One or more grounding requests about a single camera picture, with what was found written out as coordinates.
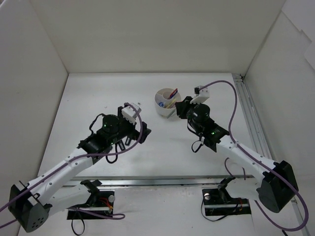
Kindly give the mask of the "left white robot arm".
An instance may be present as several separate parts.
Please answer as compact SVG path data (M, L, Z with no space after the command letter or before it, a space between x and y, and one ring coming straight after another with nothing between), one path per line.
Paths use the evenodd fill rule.
M65 160L28 183L18 182L10 188L6 208L27 232L33 232L55 213L77 205L94 206L98 201L100 181L83 180L68 190L63 186L83 170L95 165L102 158L129 151L128 144L145 142L151 130L143 121L136 130L136 113L128 114L125 109L117 115L101 114L102 126L84 140ZM120 151L111 153L112 147L123 144Z

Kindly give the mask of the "pale yellow gel pen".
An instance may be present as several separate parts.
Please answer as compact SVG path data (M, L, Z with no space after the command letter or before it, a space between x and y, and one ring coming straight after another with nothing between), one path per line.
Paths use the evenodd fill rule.
M171 100L171 102L168 104L168 105L166 105L166 109L170 109L175 103L176 103L176 101L177 101L177 99L175 98L175 99L173 99L173 100Z

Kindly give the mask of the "yellow black highlighter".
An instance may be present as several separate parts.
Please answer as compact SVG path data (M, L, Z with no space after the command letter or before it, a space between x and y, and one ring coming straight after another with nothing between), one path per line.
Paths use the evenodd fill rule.
M119 148L120 148L121 151L126 150L125 144L124 144L124 142L123 142L122 140L120 140L120 141L118 142L118 146L119 146Z

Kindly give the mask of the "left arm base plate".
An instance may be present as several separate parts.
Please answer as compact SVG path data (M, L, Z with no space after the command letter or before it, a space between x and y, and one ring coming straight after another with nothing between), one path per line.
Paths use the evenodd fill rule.
M102 216L110 216L114 213L115 192L113 189L101 189L99 196L92 205L80 205L79 208ZM101 217L87 214L85 212L76 212L68 210L67 220L98 220Z

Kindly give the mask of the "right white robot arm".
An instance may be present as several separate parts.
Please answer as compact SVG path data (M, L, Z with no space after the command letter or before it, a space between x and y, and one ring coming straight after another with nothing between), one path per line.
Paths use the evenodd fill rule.
M192 97L175 103L177 116L188 122L188 130L201 146L228 157L255 178L247 184L245 198L260 201L268 210L279 213L297 195L298 186L292 166L272 161L237 140L210 118L210 107L193 104Z

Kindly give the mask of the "green black highlighter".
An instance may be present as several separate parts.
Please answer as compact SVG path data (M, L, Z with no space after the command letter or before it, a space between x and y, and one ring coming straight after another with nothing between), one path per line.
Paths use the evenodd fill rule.
M131 139L129 137L126 138L126 142L125 142L125 145L126 146L129 146L131 143Z

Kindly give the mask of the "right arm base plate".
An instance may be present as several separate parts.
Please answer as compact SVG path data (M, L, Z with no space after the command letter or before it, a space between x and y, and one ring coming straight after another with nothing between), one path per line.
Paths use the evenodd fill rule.
M232 198L225 192L220 192L216 188L202 189L201 210L205 217L211 221L222 220L232 215L251 214L249 200L242 198Z

